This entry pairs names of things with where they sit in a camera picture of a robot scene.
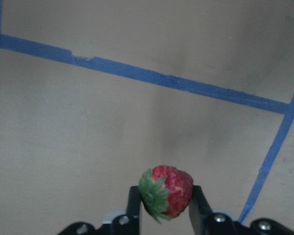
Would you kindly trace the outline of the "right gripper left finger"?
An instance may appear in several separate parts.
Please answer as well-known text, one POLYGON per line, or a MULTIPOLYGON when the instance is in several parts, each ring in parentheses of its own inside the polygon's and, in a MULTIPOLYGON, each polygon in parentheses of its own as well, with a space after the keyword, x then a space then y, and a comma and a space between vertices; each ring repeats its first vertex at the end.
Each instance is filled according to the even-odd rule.
POLYGON ((141 194, 137 186, 129 190, 124 211, 110 214, 100 228, 86 222, 75 222, 60 231, 60 235, 139 235, 141 194))

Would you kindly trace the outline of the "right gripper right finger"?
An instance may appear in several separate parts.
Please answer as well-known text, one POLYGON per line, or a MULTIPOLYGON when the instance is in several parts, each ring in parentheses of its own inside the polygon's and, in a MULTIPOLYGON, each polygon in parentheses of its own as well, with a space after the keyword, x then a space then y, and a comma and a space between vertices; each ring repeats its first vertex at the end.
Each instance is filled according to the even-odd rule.
POLYGON ((196 235, 294 235, 293 230, 269 218, 256 219, 246 227, 228 213, 213 211, 200 186, 193 186, 188 208, 196 235))

